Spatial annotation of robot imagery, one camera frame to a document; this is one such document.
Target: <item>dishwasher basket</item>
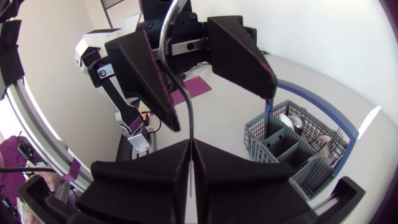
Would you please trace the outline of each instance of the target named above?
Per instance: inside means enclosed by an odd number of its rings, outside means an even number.
[[[300,136],[277,118],[281,113],[296,115],[303,120]],[[295,167],[322,148],[321,143],[314,141],[317,136],[327,134],[333,137],[336,133],[305,108],[289,100],[274,106],[272,113],[266,115],[264,112],[248,122],[244,130],[244,144],[250,158],[256,162],[287,162]],[[346,148],[347,143],[341,140],[330,150],[326,159],[312,160],[292,174],[290,183],[304,199],[313,199],[333,180],[334,168]]]

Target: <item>fork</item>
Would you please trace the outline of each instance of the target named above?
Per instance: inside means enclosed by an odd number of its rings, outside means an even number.
[[[314,160],[314,159],[325,159],[329,156],[330,151],[343,139],[343,133],[341,132],[341,129],[339,128],[336,132],[336,134],[331,138],[329,142],[327,142],[319,152],[314,154],[313,156],[309,157],[306,159],[304,162],[302,162],[300,165],[296,167],[293,173],[298,171],[301,167],[303,167],[305,164],[308,162]]]

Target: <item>white table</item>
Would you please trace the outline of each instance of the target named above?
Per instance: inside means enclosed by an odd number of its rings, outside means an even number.
[[[363,97],[331,78],[282,58],[268,55],[267,59],[278,78],[298,84],[323,97],[337,107],[357,129],[374,108],[374,105]],[[198,75],[212,87],[212,90],[192,99],[195,137],[234,155],[249,159],[243,144],[244,125],[264,112],[264,100],[213,74],[210,65],[202,66],[189,73],[187,79]],[[329,127],[336,129],[336,124],[318,108],[280,88],[274,98],[274,105],[288,99],[305,107]],[[158,149],[189,137],[186,104],[176,105],[175,110],[181,131],[175,133],[163,125],[157,133]],[[159,120],[151,116],[150,127],[157,129],[158,125]],[[314,206],[329,196],[336,181],[346,175],[366,191],[364,198],[346,223],[368,222],[381,203],[398,164],[396,136],[398,136],[397,127],[383,114],[379,114],[364,136],[356,143],[339,176],[317,198],[308,202],[309,205]],[[195,200],[195,196],[187,199],[185,217],[187,223],[197,222]]]

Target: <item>purple shirt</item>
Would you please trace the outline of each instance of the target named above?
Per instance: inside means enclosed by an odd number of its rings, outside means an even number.
[[[4,159],[5,168],[19,168],[25,167],[26,159],[19,153],[19,141],[17,136],[11,136],[0,144],[0,153]],[[19,196],[17,189],[25,183],[25,177],[22,172],[18,173],[3,173],[0,177],[0,185],[4,185],[8,190],[8,200],[13,206],[17,205],[17,197]],[[4,188],[1,190],[2,194],[6,194]]]

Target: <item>spoon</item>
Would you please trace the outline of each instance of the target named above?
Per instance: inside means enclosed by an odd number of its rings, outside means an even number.
[[[293,123],[294,126],[294,131],[301,136],[301,134],[303,133],[303,126],[304,126],[304,122],[301,118],[299,118],[296,115],[291,115],[290,116],[290,120]]]
[[[329,137],[329,141],[321,148],[321,150],[319,150],[319,152],[317,152],[315,155],[309,157],[304,162],[302,162],[299,166],[297,166],[295,171],[299,170],[305,164],[307,164],[308,162],[310,162],[314,159],[327,158],[329,156],[330,150],[332,150],[333,147],[335,147],[335,145],[341,141],[341,139],[343,138],[343,134],[341,133],[341,130],[339,129],[339,130],[337,130],[336,134],[332,138],[330,136],[328,136],[328,137]]]
[[[331,140],[331,137],[329,135],[321,134],[321,135],[317,136],[314,140],[310,141],[309,145],[311,145],[311,143],[313,143],[314,141],[326,143],[326,142],[328,142],[330,140]]]
[[[288,116],[284,115],[284,114],[280,114],[279,115],[279,119],[285,123],[289,128],[291,128],[294,131],[294,126],[292,121],[289,119]]]

